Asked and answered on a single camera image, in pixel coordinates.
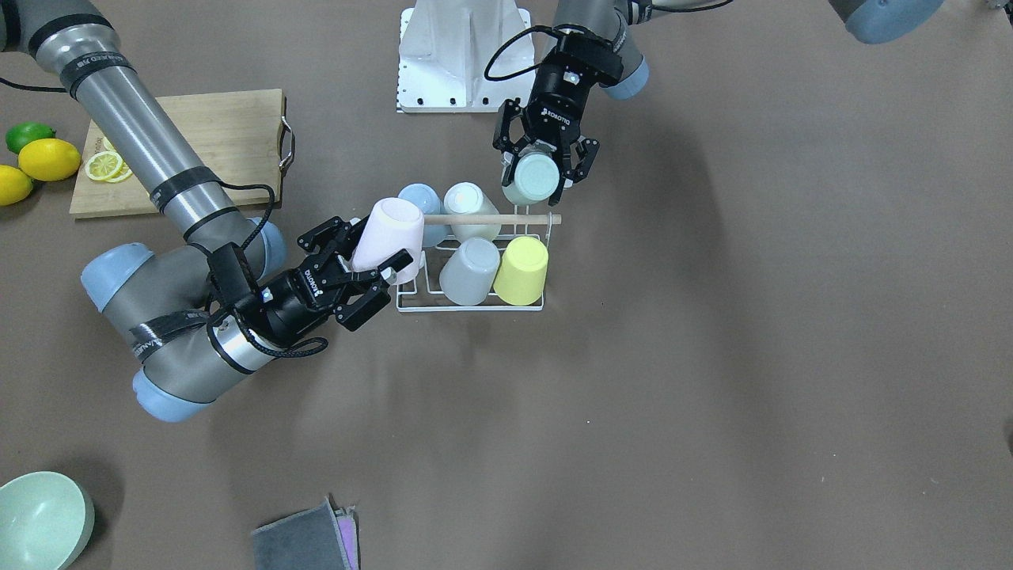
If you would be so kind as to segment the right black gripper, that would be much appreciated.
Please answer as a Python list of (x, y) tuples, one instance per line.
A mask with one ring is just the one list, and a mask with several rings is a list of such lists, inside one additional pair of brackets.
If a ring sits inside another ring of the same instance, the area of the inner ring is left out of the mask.
[[(390, 287), (415, 278), (415, 253), (408, 249), (357, 252), (366, 220), (333, 217), (298, 239), (307, 253), (294, 269), (267, 284), (253, 278), (241, 246), (227, 243), (207, 255), (209, 279), (218, 309), (210, 325), (234, 322), (254, 349), (324, 349), (323, 338), (305, 339), (330, 317), (355, 331), (387, 306)], [(391, 257), (407, 253), (408, 263), (393, 282)]]

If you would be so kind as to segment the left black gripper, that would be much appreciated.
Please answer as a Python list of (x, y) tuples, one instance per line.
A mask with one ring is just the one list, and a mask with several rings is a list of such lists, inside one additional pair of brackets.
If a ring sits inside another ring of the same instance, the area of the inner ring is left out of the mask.
[(551, 206), (560, 203), (565, 188), (585, 180), (598, 152), (598, 141), (582, 136), (587, 98), (594, 86), (615, 86), (623, 64), (612, 43), (587, 28), (543, 28), (556, 40), (537, 65), (492, 81), (506, 81), (535, 72), (528, 104), (517, 98), (499, 107), (493, 148), (502, 152), (502, 182), (514, 183), (522, 152), (539, 150), (553, 158), (558, 176)]

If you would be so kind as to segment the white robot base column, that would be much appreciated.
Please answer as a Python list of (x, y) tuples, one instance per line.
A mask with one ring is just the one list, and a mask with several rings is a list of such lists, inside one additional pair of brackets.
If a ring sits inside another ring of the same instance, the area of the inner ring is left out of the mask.
[(416, 1), (399, 16), (396, 108), (404, 113), (496, 113), (527, 104), (534, 74), (488, 81), (495, 52), (532, 24), (514, 1)]

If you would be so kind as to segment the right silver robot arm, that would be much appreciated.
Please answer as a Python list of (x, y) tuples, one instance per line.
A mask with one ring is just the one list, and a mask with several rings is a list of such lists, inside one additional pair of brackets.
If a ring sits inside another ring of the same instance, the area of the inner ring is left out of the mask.
[(196, 153), (122, 52), (115, 26), (90, 1), (4, 1), (2, 50), (28, 55), (111, 140), (154, 210), (178, 235), (174, 249), (116, 245), (81, 271), (99, 314), (138, 361), (138, 404), (167, 423), (191, 419), (261, 368), (327, 347), (313, 332), (333, 320), (358, 329), (390, 303), (415, 259), (395, 245), (357, 267), (373, 217), (333, 217), (286, 246), (263, 214), (249, 217), (233, 185)]

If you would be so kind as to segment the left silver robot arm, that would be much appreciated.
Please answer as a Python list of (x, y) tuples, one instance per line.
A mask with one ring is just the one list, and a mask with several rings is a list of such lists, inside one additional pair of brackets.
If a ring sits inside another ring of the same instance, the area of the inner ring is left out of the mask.
[(561, 1), (550, 25), (529, 35), (549, 36), (527, 100), (499, 107), (492, 145), (503, 156), (502, 189), (517, 206), (557, 205), (593, 167), (600, 142), (582, 133), (586, 104), (601, 88), (629, 100), (649, 80), (647, 58), (631, 29), (656, 16), (718, 10), (721, 1)]

